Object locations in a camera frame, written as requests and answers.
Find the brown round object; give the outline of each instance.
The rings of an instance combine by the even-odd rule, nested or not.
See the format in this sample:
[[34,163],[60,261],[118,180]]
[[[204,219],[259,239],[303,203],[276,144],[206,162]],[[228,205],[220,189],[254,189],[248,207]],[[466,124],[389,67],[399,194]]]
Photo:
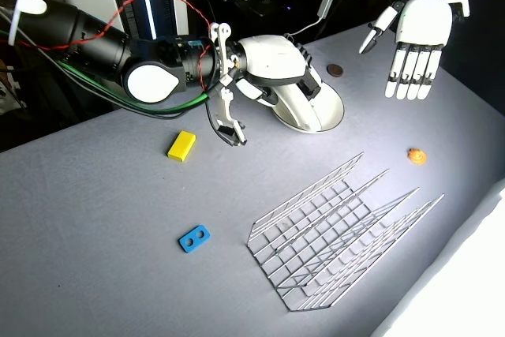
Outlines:
[[416,165],[424,165],[426,163],[426,153],[420,149],[410,149],[409,150],[409,159],[412,163]]
[[341,77],[342,74],[344,74],[344,69],[341,66],[335,65],[333,63],[328,65],[326,70],[328,71],[328,74],[335,78]]

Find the blue block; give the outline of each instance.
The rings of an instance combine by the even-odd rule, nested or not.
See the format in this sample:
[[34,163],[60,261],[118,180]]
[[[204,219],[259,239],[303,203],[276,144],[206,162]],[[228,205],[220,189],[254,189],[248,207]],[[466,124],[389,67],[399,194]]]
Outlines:
[[179,244],[185,252],[191,253],[211,237],[210,232],[203,225],[199,225],[189,233],[179,238]]

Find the green cable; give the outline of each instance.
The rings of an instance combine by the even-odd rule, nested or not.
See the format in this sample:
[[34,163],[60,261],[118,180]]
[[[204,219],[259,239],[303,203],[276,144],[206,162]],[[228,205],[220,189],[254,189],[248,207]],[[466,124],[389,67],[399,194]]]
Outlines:
[[150,107],[146,107],[142,104],[139,104],[137,102],[134,102],[131,99],[125,98],[124,96],[121,96],[121,95],[111,91],[109,88],[101,85],[99,82],[91,79],[90,77],[88,77],[87,75],[85,75],[84,73],[82,73],[81,71],[76,69],[75,67],[68,65],[67,63],[58,62],[58,64],[60,66],[62,66],[64,69],[70,71],[71,73],[76,74],[80,79],[82,79],[86,83],[90,84],[91,86],[98,88],[102,92],[106,92],[108,95],[112,96],[116,100],[128,103],[132,107],[137,107],[137,108],[140,108],[142,110],[145,110],[145,111],[147,111],[149,113],[153,113],[153,114],[171,114],[171,113],[181,112],[181,111],[187,110],[191,107],[200,105],[200,104],[206,102],[208,99],[207,94],[200,94],[195,99],[190,100],[190,101],[183,103],[183,104],[176,106],[176,107],[171,107],[171,108],[167,108],[167,109],[153,109]]

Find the metal grid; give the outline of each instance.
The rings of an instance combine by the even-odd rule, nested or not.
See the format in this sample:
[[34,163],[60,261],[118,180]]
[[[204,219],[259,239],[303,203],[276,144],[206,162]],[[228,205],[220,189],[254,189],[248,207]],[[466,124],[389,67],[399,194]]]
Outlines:
[[344,177],[363,153],[257,220],[248,247],[289,310],[332,306],[440,199],[395,221],[419,189],[371,211]]

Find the white robotic hand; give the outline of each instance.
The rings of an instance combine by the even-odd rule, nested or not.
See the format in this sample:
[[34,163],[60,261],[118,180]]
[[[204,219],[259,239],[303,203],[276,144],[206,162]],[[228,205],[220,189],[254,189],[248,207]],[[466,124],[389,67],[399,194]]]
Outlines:
[[398,13],[397,50],[385,95],[397,99],[426,99],[439,67],[442,48],[451,34],[450,3],[461,3],[462,15],[469,16],[468,0],[404,0],[393,2],[371,25],[359,53],[370,51],[377,37],[389,28]]

